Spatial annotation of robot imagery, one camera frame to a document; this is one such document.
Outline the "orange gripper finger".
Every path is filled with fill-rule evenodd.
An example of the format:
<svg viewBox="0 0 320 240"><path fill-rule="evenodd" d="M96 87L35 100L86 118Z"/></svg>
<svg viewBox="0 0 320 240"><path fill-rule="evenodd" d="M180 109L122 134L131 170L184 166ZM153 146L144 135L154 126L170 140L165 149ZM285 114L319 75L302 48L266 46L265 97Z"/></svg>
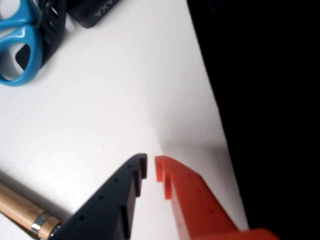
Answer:
<svg viewBox="0 0 320 240"><path fill-rule="evenodd" d="M171 201L181 240L277 240L265 228L239 230L203 178L165 155L155 157L156 180Z"/></svg>

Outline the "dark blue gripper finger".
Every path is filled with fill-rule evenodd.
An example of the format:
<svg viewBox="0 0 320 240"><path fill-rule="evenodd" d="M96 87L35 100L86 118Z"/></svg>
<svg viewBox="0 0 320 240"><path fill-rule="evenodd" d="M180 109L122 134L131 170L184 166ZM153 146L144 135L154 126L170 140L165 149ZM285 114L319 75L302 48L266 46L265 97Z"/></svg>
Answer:
<svg viewBox="0 0 320 240"><path fill-rule="evenodd" d="M129 240L147 165L145 153L129 158L50 239Z"/></svg>

